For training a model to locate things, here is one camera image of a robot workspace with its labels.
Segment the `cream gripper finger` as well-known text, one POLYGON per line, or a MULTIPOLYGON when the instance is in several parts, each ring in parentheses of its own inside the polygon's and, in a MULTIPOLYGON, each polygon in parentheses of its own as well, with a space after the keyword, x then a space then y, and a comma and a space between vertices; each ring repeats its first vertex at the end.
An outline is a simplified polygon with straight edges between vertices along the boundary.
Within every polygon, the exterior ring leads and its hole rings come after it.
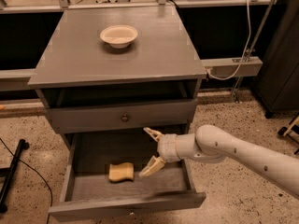
POLYGON ((149 127, 144 127, 143 130, 155 141, 159 142, 160 139, 164 136, 162 133, 156 130, 152 130, 149 127))
POLYGON ((161 170, 166 161, 161 157, 152 156, 145 168, 139 173, 140 177, 147 177, 161 170))

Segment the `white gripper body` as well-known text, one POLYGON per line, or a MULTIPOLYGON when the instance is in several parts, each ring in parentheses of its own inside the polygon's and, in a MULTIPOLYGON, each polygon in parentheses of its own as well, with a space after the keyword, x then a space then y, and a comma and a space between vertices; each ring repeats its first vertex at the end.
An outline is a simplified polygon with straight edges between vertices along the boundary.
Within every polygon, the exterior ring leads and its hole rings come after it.
POLYGON ((180 161, 177 153, 177 140, 176 134, 165 134, 160 138, 157 151, 165 162, 180 161))

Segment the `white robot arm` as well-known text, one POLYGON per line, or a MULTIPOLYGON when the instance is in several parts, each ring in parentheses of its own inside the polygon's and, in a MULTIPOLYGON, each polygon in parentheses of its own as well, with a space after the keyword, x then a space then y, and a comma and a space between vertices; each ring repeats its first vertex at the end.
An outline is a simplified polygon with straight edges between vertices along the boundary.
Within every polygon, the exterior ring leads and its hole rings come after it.
POLYGON ((149 127, 144 131, 157 142, 159 156, 150 158, 140 177, 153 175, 171 162, 213 163, 229 157, 299 198, 299 160, 296 158, 238 139, 214 125, 202 125, 189 134, 162 134, 149 127))

